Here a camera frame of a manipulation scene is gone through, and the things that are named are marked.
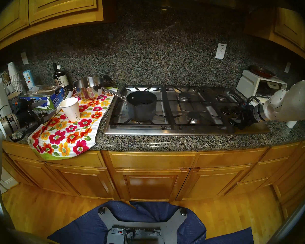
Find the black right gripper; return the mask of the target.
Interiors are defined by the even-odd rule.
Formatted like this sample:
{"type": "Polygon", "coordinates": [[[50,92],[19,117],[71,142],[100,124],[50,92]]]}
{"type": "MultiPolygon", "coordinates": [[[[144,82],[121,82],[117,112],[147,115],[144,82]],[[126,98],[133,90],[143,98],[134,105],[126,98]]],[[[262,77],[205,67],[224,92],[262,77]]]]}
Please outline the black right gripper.
{"type": "Polygon", "coordinates": [[[232,117],[239,117],[239,119],[231,119],[231,125],[237,127],[249,127],[257,120],[254,117],[254,106],[247,102],[241,102],[239,109],[231,109],[232,117]]]}

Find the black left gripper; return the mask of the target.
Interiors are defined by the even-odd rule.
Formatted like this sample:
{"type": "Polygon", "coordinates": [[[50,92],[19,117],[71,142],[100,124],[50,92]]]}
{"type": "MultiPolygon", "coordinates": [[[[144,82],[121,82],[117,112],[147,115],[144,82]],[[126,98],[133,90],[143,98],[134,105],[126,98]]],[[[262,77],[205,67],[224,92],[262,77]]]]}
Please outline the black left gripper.
{"type": "Polygon", "coordinates": [[[40,114],[36,114],[33,111],[34,108],[48,108],[49,106],[50,103],[47,100],[18,99],[15,102],[15,117],[18,131],[25,130],[26,126],[31,123],[35,122],[41,125],[53,118],[57,113],[57,109],[50,112],[41,112],[40,114]]]}

